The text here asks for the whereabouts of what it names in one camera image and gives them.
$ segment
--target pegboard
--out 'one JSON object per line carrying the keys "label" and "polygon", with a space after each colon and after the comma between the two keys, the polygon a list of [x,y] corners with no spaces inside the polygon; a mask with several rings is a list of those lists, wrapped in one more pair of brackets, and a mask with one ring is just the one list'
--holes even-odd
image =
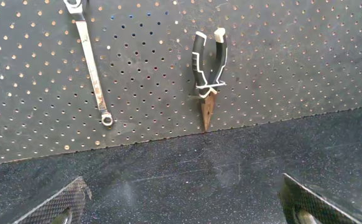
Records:
{"label": "pegboard", "polygon": [[210,131],[362,107],[362,1],[84,3],[114,125],[63,1],[0,1],[0,162],[202,132],[192,46],[208,36],[210,69],[217,27],[227,85]]}

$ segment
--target pliers handle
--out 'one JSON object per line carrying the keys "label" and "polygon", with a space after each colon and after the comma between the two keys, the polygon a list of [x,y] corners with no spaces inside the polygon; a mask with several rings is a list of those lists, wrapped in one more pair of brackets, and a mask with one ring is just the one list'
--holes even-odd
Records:
{"label": "pliers handle", "polygon": [[207,36],[199,31],[196,32],[192,49],[192,70],[195,76],[196,87],[199,89],[199,96],[206,98],[210,92],[217,94],[217,88],[225,85],[221,81],[221,75],[226,64],[228,47],[225,38],[225,29],[218,28],[215,32],[216,39],[216,60],[208,79],[203,71],[203,51],[205,49]]}

